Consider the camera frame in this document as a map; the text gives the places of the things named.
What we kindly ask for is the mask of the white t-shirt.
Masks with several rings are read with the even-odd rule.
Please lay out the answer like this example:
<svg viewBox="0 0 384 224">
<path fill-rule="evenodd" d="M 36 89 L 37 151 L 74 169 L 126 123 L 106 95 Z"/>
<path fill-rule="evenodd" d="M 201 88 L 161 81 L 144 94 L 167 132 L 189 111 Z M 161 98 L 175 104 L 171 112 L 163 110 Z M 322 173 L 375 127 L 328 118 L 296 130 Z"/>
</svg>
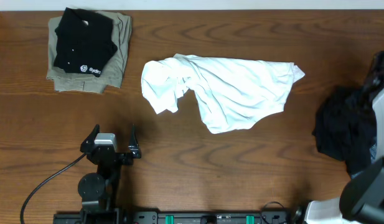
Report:
<svg viewBox="0 0 384 224">
<path fill-rule="evenodd" d="M 156 114 L 177 112 L 188 90 L 212 134 L 250 129 L 284 110 L 293 84 L 305 76 L 292 62 L 175 54 L 145 64 L 141 91 Z"/>
</svg>

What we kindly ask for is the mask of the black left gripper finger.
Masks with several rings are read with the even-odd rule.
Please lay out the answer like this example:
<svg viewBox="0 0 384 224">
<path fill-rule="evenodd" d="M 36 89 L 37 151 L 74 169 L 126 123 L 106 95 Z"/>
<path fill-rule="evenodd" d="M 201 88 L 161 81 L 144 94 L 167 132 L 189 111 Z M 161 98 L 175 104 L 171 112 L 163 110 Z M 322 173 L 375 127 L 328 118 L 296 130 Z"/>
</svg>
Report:
<svg viewBox="0 0 384 224">
<path fill-rule="evenodd" d="M 140 159 L 142 157 L 141 150 L 136 139 L 136 127 L 135 125 L 131 128 L 128 148 L 132 154 L 133 159 Z"/>
<path fill-rule="evenodd" d="M 96 124 L 91 133 L 87 138 L 81 143 L 80 151 L 81 152 L 92 152 L 95 147 L 95 138 L 100 133 L 100 125 Z"/>
</svg>

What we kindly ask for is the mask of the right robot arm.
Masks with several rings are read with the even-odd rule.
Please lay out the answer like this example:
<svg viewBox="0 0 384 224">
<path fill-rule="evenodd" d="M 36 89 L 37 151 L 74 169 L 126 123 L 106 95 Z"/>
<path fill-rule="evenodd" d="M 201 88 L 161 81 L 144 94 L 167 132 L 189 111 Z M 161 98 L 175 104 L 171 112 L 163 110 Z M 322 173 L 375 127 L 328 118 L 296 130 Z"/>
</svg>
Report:
<svg viewBox="0 0 384 224">
<path fill-rule="evenodd" d="M 376 161 L 352 179 L 340 197 L 311 201 L 296 211 L 292 223 L 384 224 L 384 88 L 373 99 L 377 121 Z"/>
</svg>

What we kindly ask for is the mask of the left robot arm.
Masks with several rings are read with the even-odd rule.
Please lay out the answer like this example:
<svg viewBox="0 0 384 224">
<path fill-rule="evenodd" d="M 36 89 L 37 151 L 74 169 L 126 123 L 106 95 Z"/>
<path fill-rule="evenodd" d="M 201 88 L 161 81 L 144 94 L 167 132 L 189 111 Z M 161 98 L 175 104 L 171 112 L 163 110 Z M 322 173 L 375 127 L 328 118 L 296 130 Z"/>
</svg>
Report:
<svg viewBox="0 0 384 224">
<path fill-rule="evenodd" d="M 82 198 L 79 223 L 124 224 L 131 221 L 122 208 L 116 207 L 116 193 L 121 168 L 131 166 L 134 159 L 141 158 L 134 126 L 128 148 L 128 152 L 119 152 L 116 136 L 101 133 L 99 125 L 81 143 L 80 151 L 97 166 L 97 170 L 84 175 L 78 183 L 78 194 Z"/>
</svg>

